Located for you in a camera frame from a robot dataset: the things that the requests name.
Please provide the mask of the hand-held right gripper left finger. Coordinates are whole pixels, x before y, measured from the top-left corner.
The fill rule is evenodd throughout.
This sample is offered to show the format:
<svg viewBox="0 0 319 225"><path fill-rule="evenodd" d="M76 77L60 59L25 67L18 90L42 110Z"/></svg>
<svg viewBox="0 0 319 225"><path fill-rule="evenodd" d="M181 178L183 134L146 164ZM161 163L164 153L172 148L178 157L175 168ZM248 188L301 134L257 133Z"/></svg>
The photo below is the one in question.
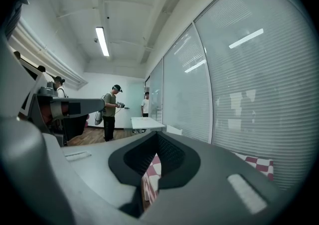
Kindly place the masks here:
<svg viewBox="0 0 319 225"><path fill-rule="evenodd" d="M144 174L156 155L157 134L63 148L71 167L110 207L130 216L155 219L156 206L143 208Z"/></svg>

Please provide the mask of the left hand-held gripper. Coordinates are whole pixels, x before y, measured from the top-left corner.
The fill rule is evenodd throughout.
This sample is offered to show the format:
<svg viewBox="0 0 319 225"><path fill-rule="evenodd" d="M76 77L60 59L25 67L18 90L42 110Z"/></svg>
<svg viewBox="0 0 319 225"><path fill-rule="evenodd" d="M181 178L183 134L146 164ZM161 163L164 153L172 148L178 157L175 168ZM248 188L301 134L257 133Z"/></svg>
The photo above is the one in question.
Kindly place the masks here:
<svg viewBox="0 0 319 225"><path fill-rule="evenodd" d="M81 135L87 115L104 108L104 101L99 98L56 98L57 96L57 88L53 82L37 82L27 98L30 105L26 119L42 133L55 136L58 142L68 142ZM47 122L44 119L46 115L52 116Z"/></svg>

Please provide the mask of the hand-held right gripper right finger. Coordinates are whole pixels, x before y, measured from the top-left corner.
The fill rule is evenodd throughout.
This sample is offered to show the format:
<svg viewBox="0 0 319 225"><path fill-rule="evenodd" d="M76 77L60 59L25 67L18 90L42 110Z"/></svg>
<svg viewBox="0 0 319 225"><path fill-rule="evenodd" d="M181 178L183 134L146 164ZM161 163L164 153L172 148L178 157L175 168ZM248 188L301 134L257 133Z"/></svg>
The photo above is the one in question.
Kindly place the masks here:
<svg viewBox="0 0 319 225"><path fill-rule="evenodd" d="M174 170L162 170L159 194L142 214L153 225L268 225L294 198L232 152L183 136L159 132L180 149Z"/></svg>

